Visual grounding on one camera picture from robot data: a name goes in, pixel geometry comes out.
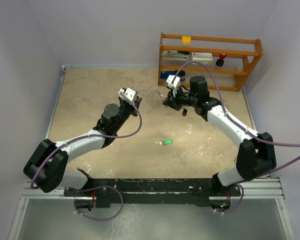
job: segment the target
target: orange wooden rack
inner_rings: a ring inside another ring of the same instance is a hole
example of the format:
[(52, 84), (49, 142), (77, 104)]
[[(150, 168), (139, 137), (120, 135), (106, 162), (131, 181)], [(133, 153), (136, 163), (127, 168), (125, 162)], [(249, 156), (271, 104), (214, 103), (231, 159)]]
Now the orange wooden rack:
[[(263, 47), (260, 39), (252, 40), (252, 39), (237, 39), (237, 38), (224, 38), (224, 37), (209, 37), (209, 36), (191, 36), (191, 40), (198, 40), (198, 41), (211, 41), (211, 42), (226, 42), (226, 43), (238, 43), (238, 44), (253, 44), (254, 45), (254, 51), (241, 51), (241, 50), (229, 50), (229, 49), (217, 49), (217, 48), (204, 48), (204, 47), (192, 47), (192, 46), (177, 46), (177, 45), (163, 45), (163, 39), (180, 39), (182, 40), (182, 35), (173, 35), (173, 34), (164, 34), (161, 33), (161, 39), (160, 39), (160, 53), (159, 53), (159, 72), (158, 72), (158, 85), (164, 85), (165, 81), (163, 79), (160, 79), (160, 73), (162, 70), (178, 70), (181, 63), (174, 64), (174, 63), (166, 63), (166, 61), (162, 61), (162, 52), (168, 51), (168, 50), (178, 50), (178, 51), (187, 51), (187, 52), (198, 52), (198, 53), (212, 53), (214, 57), (219, 56), (219, 54), (226, 54), (227, 58), (238, 58), (242, 59), (243, 61), (243, 67), (242, 70), (233, 70), (233, 69), (222, 69), (222, 67), (219, 68), (212, 68), (210, 67), (210, 71), (213, 73), (219, 73), (219, 74), (232, 74), (234, 75), (235, 80), (235, 86), (219, 86), (221, 90), (230, 90), (230, 91), (239, 91), (241, 90), (243, 84), (246, 82), (247, 78), (255, 68), (256, 64), (260, 60), (260, 58), (263, 55)], [(253, 56), (253, 60), (249, 62), (248, 56)], [(198, 71), (198, 72), (207, 72), (205, 68), (196, 65), (188, 65), (183, 68), (183, 70), (188, 71)], [(189, 87), (190, 85), (188, 83), (182, 83), (182, 85)], [(216, 89), (214, 85), (209, 86), (210, 89)]]

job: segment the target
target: white box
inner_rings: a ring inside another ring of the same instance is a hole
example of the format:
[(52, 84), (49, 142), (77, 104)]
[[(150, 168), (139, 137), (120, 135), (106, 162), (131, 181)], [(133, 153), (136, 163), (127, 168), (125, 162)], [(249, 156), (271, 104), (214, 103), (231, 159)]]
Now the white box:
[(193, 61), (198, 61), (200, 63), (206, 64), (206, 65), (211, 65), (213, 61), (213, 56), (209, 52), (194, 52), (192, 53), (192, 60)]

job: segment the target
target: floor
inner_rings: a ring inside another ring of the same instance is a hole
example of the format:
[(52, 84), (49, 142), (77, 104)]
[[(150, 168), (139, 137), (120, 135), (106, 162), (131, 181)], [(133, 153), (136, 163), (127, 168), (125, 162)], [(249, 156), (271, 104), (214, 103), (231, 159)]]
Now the floor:
[[(74, 159), (68, 168), (82, 168), (93, 178), (209, 178), (233, 166), (238, 149), (217, 127), (191, 108), (185, 117), (162, 106), (157, 91), (165, 95), (168, 90), (157, 86), (155, 68), (68, 69), (49, 138), (61, 141), (88, 132), (107, 104), (118, 104), (122, 87), (139, 91), (143, 98), (141, 131)], [(210, 92), (217, 97), (215, 90)], [(222, 91), (222, 96), (229, 111), (251, 127), (243, 93)], [(138, 124), (131, 116), (118, 135), (135, 131)], [(155, 144), (165, 139), (173, 143)]]

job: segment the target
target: blue object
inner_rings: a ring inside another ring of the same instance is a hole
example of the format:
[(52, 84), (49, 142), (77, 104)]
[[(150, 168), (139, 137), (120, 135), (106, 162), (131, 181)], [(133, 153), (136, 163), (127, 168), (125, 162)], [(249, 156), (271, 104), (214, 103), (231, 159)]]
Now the blue object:
[[(176, 73), (176, 71), (162, 71), (160, 74), (160, 78), (161, 79), (167, 79), (169, 75), (174, 75)], [(181, 81), (184, 82), (185, 81), (185, 77), (179, 75), (179, 77), (181, 78)]]

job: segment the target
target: yellow object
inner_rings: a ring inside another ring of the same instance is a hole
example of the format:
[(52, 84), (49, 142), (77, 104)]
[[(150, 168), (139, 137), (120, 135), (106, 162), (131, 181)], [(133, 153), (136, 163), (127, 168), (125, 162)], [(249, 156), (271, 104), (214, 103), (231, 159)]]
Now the yellow object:
[(189, 36), (182, 36), (182, 44), (183, 45), (190, 45), (191, 43), (191, 37)]

